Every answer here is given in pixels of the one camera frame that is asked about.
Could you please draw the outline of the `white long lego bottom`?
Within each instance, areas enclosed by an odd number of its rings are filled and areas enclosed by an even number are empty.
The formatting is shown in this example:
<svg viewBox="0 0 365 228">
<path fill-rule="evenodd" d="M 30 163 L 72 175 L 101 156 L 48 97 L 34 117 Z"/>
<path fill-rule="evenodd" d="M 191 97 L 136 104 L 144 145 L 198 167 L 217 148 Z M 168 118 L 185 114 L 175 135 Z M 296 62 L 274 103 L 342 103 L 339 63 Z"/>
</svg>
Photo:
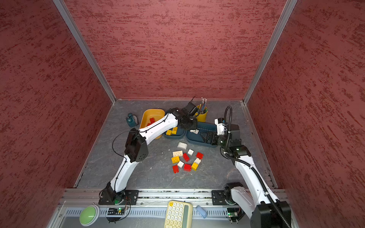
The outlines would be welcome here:
<svg viewBox="0 0 365 228">
<path fill-rule="evenodd" d="M 199 130 L 198 129 L 196 129 L 196 130 L 190 130 L 190 132 L 197 135 L 199 133 Z"/>
</svg>

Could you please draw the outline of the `yellow rectangular bin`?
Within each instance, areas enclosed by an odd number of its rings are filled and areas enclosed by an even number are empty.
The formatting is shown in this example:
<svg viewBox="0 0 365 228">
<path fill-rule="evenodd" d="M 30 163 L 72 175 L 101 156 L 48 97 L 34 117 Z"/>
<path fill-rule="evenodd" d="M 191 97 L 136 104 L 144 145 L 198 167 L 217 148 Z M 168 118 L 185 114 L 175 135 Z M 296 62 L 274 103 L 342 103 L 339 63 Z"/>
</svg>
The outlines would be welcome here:
<svg viewBox="0 0 365 228">
<path fill-rule="evenodd" d="M 147 124 L 150 123 L 150 118 L 154 118 L 155 121 L 159 121 L 160 119 L 164 118 L 165 111 L 163 109 L 147 109 L 142 117 L 140 123 L 140 129 L 147 127 Z"/>
</svg>

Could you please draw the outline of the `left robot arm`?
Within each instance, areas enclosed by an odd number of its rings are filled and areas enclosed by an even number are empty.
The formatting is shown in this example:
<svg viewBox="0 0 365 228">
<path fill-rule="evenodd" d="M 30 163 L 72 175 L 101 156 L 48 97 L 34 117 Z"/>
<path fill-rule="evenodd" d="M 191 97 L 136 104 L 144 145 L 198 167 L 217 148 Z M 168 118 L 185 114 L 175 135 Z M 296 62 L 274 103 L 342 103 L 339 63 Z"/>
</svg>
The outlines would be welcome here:
<svg viewBox="0 0 365 228">
<path fill-rule="evenodd" d="M 197 128 L 196 113 L 198 108 L 189 104 L 185 108 L 169 109 L 157 122 L 142 128 L 132 128 L 125 143 L 123 161 L 114 178 L 100 192 L 100 205 L 120 204 L 125 198 L 127 183 L 135 167 L 148 156 L 148 145 L 158 136 L 174 127 L 185 130 Z"/>
</svg>

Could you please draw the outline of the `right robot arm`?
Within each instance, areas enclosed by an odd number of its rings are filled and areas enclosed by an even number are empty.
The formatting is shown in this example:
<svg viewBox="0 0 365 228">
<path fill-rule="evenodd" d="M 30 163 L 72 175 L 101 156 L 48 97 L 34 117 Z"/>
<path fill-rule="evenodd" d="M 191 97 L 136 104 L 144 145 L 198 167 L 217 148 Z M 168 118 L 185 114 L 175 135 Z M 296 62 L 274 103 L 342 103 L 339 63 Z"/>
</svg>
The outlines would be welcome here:
<svg viewBox="0 0 365 228">
<path fill-rule="evenodd" d="M 200 135 L 205 143 L 219 146 L 221 155 L 232 161 L 246 183 L 246 187 L 239 182 L 224 187 L 226 203 L 239 206 L 237 211 L 227 210 L 229 220 L 237 222 L 247 216 L 252 228 L 290 228 L 289 204 L 274 194 L 256 169 L 251 152 L 242 144 L 239 127 L 220 123 L 216 131 L 200 132 Z"/>
</svg>

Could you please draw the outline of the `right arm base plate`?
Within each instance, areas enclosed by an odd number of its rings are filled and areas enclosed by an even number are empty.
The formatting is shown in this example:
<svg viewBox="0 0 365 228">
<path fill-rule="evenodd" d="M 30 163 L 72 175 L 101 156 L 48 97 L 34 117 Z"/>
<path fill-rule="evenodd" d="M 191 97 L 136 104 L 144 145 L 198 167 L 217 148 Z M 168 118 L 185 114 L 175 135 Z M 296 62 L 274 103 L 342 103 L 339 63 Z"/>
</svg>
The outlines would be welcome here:
<svg viewBox="0 0 365 228">
<path fill-rule="evenodd" d="M 212 203 L 215 206 L 227 205 L 225 191 L 224 190 L 212 190 Z"/>
</svg>

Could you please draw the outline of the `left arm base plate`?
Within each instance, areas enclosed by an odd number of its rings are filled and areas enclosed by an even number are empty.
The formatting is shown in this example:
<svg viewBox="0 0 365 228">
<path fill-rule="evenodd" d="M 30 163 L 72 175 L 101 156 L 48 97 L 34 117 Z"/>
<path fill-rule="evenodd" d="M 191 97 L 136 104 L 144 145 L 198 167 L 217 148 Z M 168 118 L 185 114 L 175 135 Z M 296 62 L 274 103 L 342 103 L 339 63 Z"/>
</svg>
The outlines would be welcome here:
<svg viewBox="0 0 365 228">
<path fill-rule="evenodd" d="M 139 191 L 125 190 L 120 193 L 103 189 L 99 194 L 99 205 L 136 205 Z"/>
</svg>

